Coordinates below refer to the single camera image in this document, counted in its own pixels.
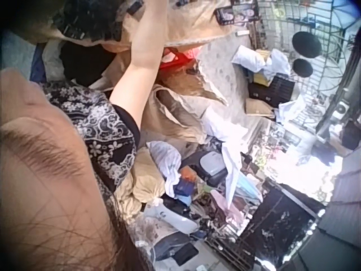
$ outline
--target black and white floral shirt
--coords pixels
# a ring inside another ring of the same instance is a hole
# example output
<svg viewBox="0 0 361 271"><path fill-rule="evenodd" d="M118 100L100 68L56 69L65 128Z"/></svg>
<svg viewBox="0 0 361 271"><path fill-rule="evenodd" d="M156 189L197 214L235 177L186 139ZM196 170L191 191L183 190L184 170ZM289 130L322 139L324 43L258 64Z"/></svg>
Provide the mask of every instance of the black and white floral shirt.
<svg viewBox="0 0 361 271"><path fill-rule="evenodd" d="M68 81L42 84L51 104L64 111L85 141L95 177L107 200L133 166L140 132L134 119L104 93Z"/></svg>

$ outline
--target cloth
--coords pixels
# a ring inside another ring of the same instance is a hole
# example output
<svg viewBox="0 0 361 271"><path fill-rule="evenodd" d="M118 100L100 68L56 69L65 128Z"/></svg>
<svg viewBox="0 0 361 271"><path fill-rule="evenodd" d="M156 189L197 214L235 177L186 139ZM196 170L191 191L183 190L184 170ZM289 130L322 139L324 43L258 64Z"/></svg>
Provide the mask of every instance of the cloth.
<svg viewBox="0 0 361 271"><path fill-rule="evenodd" d="M163 141L149 142L147 147L159 171L166 178L165 192L168 196L174 198L173 186L179 183L181 176L178 173L182 163L181 154L171 144Z"/></svg>
<svg viewBox="0 0 361 271"><path fill-rule="evenodd" d="M83 138L104 200L134 164L140 131L134 119L104 93L68 81L42 84L51 104L71 119Z"/></svg>

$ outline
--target plastic bag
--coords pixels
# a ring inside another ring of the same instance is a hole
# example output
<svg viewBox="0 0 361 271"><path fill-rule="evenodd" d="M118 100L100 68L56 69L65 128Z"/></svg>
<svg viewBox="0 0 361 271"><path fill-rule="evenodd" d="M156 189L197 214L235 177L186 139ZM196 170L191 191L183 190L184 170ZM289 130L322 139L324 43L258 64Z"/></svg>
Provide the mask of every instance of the plastic bag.
<svg viewBox="0 0 361 271"><path fill-rule="evenodd" d="M291 66L284 53L277 49L273 49L270 58L272 59L272 62L267 63L267 65L263 68L263 73L266 77L274 76L276 73L281 73L287 76L291 74Z"/></svg>
<svg viewBox="0 0 361 271"><path fill-rule="evenodd" d="M239 46L232 63L239 64L252 72L259 72L266 65L262 55L243 45Z"/></svg>
<svg viewBox="0 0 361 271"><path fill-rule="evenodd" d="M141 148L131 169L134 179L133 195L142 203L147 203L164 194L164 179L147 148Z"/></svg>
<svg viewBox="0 0 361 271"><path fill-rule="evenodd" d="M182 157L179 151L172 145L163 141L152 141L147 143L151 156L158 169L166 178L165 192L174 198L173 186L179 183Z"/></svg>
<svg viewBox="0 0 361 271"><path fill-rule="evenodd" d="M241 125L233 124L224 120L211 107L208 107L201 118L203 127L212 137L216 137L220 141L228 141L230 138L241 139L248 132L247 128Z"/></svg>

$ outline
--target white plastic bag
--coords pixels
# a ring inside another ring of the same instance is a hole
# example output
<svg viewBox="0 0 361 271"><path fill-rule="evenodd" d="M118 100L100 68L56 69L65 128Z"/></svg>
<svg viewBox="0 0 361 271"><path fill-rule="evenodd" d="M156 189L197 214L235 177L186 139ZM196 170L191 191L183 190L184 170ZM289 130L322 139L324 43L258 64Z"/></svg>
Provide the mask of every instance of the white plastic bag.
<svg viewBox="0 0 361 271"><path fill-rule="evenodd" d="M173 186L179 183L182 157L179 151L172 145L163 141L152 141L147 143L151 156L159 171L166 178L165 192L174 198Z"/></svg>
<svg viewBox="0 0 361 271"><path fill-rule="evenodd" d="M236 138L240 141L241 138L248 132L247 128L224 120L221 116L215 113L211 107L206 109L201 121L207 135L216 137L216 139L223 142L229 141L230 138Z"/></svg>
<svg viewBox="0 0 361 271"><path fill-rule="evenodd" d="M305 108L306 103L301 95L297 100L279 104L281 123L284 125L285 123L294 120Z"/></svg>
<svg viewBox="0 0 361 271"><path fill-rule="evenodd" d="M287 56L277 49L273 49L269 57L272 61L263 68L263 74L266 77L275 76L276 73L289 76L291 74L291 66L288 63Z"/></svg>
<svg viewBox="0 0 361 271"><path fill-rule="evenodd" d="M239 46L232 63L242 65L252 72L259 72L266 65L262 55L243 45Z"/></svg>

